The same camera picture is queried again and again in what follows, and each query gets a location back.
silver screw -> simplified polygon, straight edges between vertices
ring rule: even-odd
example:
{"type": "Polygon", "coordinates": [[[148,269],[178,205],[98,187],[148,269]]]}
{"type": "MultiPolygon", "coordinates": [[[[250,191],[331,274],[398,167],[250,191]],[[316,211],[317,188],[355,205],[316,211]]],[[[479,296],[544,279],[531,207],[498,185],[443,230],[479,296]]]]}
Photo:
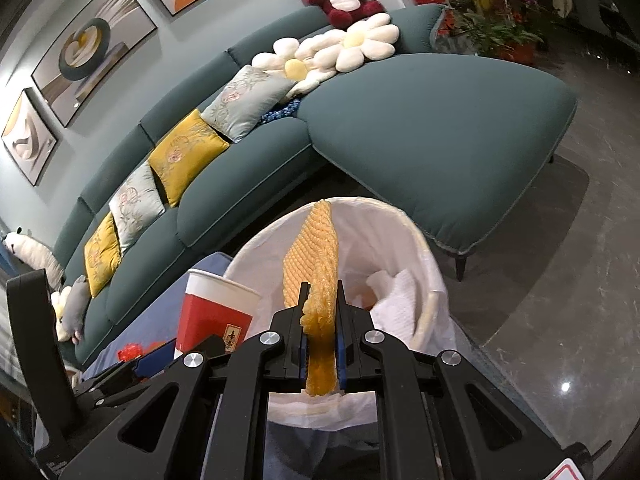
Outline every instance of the silver screw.
{"type": "Polygon", "coordinates": [[[263,345],[275,345],[278,341],[280,341],[280,334],[277,332],[265,332],[260,336],[260,342],[263,345]]]}
{"type": "Polygon", "coordinates": [[[197,352],[192,352],[185,355],[182,362],[187,368],[197,368],[204,362],[204,357],[202,357],[202,355],[198,354],[197,352]]]}
{"type": "Polygon", "coordinates": [[[380,330],[369,330],[364,335],[364,340],[372,344],[378,344],[385,340],[385,335],[380,330]]]}
{"type": "Polygon", "coordinates": [[[456,352],[455,350],[445,350],[441,355],[440,358],[442,359],[442,362],[446,365],[449,366],[456,366],[460,364],[460,361],[462,361],[462,357],[460,357],[460,354],[458,352],[456,352]]]}

white trash bag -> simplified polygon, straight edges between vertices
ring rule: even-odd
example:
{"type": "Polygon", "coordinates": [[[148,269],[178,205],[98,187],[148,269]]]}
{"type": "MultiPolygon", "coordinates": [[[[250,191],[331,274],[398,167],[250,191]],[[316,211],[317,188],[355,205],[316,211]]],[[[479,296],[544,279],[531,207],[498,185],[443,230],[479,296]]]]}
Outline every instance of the white trash bag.
{"type": "MultiPolygon", "coordinates": [[[[407,341],[408,347],[431,355],[455,349],[447,292],[420,229],[403,211],[379,200],[362,197],[328,200],[332,204],[332,218],[340,246],[338,278],[344,285],[347,303],[362,306],[363,298],[372,297],[372,288],[382,290],[381,286],[385,282],[388,284],[389,276],[408,270],[411,274],[409,279],[412,277],[412,282],[415,281],[414,321],[417,319],[413,336],[407,341]],[[367,285],[367,279],[380,270],[385,270],[388,276],[379,273],[369,281],[371,287],[367,285]]],[[[262,295],[246,338],[268,330],[273,314],[284,307],[282,261],[312,205],[302,206],[255,235],[225,272],[225,278],[242,283],[262,295]]],[[[401,333],[387,332],[406,340],[401,333]]],[[[310,397],[304,391],[300,394],[271,394],[268,419],[286,426],[324,431],[369,424],[377,420],[375,393],[334,393],[321,397],[310,397]]]]}

yellow embroidered pillow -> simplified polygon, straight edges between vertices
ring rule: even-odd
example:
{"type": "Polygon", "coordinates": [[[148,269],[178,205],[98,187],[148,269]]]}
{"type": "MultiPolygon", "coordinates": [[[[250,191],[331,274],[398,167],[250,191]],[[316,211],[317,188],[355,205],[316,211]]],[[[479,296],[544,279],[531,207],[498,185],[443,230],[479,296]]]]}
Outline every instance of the yellow embroidered pillow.
{"type": "Polygon", "coordinates": [[[207,165],[229,147],[196,109],[181,120],[149,155],[171,207],[207,165]]]}
{"type": "Polygon", "coordinates": [[[111,281],[120,260],[120,245],[113,214],[109,213],[84,245],[84,266],[92,298],[111,281]]]}

white stuffed toy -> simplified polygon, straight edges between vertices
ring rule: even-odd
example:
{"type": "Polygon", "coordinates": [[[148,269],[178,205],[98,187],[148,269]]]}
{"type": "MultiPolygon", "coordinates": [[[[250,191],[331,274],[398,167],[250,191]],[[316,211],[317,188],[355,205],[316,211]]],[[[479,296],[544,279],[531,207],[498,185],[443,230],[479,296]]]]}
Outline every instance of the white stuffed toy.
{"type": "Polygon", "coordinates": [[[62,292],[53,292],[51,294],[51,304],[53,310],[56,312],[56,334],[58,335],[58,341],[69,341],[72,334],[67,333],[62,326],[62,316],[65,313],[66,300],[71,292],[71,287],[66,286],[62,289],[62,292]]]}
{"type": "Polygon", "coordinates": [[[47,246],[29,236],[20,234],[20,232],[21,229],[18,228],[15,233],[9,233],[2,241],[4,246],[31,269],[45,269],[49,286],[53,290],[58,290],[64,271],[56,257],[47,246]]]}
{"type": "Polygon", "coordinates": [[[321,82],[336,74],[333,68],[325,70],[315,66],[314,55],[326,44],[322,42],[323,36],[324,34],[318,34],[307,38],[302,44],[295,38],[282,38],[273,44],[275,54],[261,52],[254,57],[251,64],[267,74],[276,74],[297,81],[283,101],[308,94],[321,82]]]}
{"type": "Polygon", "coordinates": [[[275,54],[261,52],[251,64],[267,74],[297,81],[284,97],[286,102],[308,94],[338,72],[356,70],[365,58],[379,61],[393,56],[393,43],[398,40],[400,29],[390,22],[391,16],[380,12],[354,23],[346,32],[329,30],[302,43],[295,38],[282,38],[273,44],[275,54]]]}
{"type": "Polygon", "coordinates": [[[335,43],[315,54],[314,65],[321,70],[352,72],[364,64],[365,58],[379,61],[393,56],[400,29],[390,22],[391,16],[380,12],[354,23],[346,32],[336,30],[335,43]]]}

yellow sponge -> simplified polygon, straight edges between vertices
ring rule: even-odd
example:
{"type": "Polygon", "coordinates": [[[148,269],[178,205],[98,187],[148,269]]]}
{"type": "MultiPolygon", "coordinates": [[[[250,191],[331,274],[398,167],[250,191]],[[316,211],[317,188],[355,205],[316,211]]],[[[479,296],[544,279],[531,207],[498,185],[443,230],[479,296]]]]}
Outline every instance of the yellow sponge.
{"type": "Polygon", "coordinates": [[[338,287],[338,235],[326,200],[312,207],[283,262],[285,306],[296,306],[300,284],[311,290],[300,319],[308,337],[306,392],[311,396],[335,390],[335,296],[338,287]]]}

